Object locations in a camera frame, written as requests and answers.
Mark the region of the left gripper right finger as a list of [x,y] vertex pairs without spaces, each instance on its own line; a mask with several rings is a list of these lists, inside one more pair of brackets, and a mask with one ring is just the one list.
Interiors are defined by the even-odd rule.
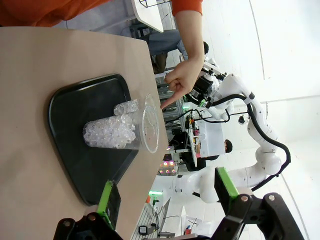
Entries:
[[239,193],[224,167],[215,168],[214,188],[225,213],[212,240],[238,240],[245,225],[257,225],[266,240],[302,240],[304,237],[282,196],[263,198]]

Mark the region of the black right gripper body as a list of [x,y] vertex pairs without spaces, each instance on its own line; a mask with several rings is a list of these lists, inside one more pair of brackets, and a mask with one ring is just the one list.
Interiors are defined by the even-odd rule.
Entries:
[[192,89],[192,97],[196,100],[203,100],[212,93],[212,85],[214,81],[212,76],[200,76],[195,82]]

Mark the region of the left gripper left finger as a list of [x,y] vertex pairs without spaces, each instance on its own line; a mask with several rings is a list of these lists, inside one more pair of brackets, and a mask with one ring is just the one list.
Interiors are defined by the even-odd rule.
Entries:
[[121,240],[116,232],[121,196],[114,181],[105,183],[97,208],[76,221],[63,218],[57,223],[54,240]]

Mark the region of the person's right hand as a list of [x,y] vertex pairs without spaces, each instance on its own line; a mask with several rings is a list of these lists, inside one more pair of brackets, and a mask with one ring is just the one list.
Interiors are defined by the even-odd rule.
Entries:
[[173,95],[160,105],[161,109],[191,92],[203,67],[204,59],[203,55],[190,56],[188,60],[179,63],[173,71],[165,76],[164,80],[168,84],[169,90],[173,92]]

